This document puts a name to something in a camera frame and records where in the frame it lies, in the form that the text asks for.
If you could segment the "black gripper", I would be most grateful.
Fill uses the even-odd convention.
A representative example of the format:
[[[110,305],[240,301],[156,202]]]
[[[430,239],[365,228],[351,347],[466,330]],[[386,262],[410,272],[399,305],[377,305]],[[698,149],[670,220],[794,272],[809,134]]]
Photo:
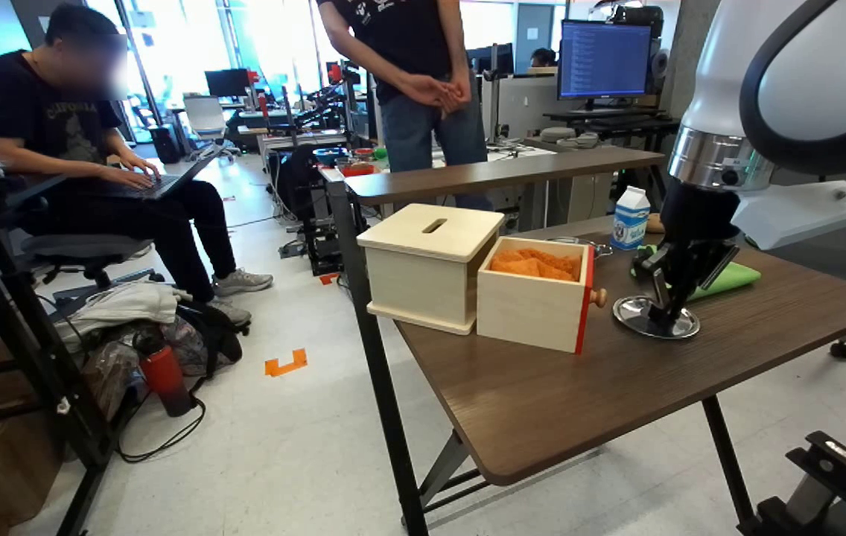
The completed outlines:
[[[666,237],[646,269],[666,284],[663,299],[670,309],[679,309],[731,256],[739,237],[734,228],[737,210],[739,198],[734,192],[706,192],[685,181],[667,189],[663,202]]]

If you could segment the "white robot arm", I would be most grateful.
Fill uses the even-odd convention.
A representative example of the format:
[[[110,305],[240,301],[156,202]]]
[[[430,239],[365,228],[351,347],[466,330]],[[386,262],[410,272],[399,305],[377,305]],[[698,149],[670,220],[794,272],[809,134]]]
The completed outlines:
[[[658,309],[743,239],[776,251],[846,228],[846,0],[722,0],[670,175]]]

